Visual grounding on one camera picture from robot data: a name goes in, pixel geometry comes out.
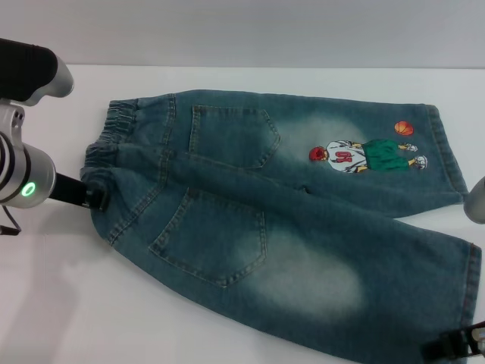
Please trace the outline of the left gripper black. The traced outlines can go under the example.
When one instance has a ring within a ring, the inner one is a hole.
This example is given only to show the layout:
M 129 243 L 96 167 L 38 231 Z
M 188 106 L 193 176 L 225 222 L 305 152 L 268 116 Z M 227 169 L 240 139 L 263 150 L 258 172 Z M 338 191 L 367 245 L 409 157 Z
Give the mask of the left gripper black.
M 87 188 L 84 182 L 57 173 L 51 199 L 91 210 L 105 211 L 109 205 L 110 194 L 101 188 Z

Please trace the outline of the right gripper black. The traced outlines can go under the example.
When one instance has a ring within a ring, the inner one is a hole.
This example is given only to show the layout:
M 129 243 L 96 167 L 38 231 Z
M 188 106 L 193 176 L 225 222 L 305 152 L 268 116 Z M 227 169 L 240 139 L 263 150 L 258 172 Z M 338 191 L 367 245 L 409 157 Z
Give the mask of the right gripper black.
M 424 345 L 425 359 L 461 359 L 484 355 L 485 322 L 469 329 L 458 329 L 442 333 L 438 339 Z

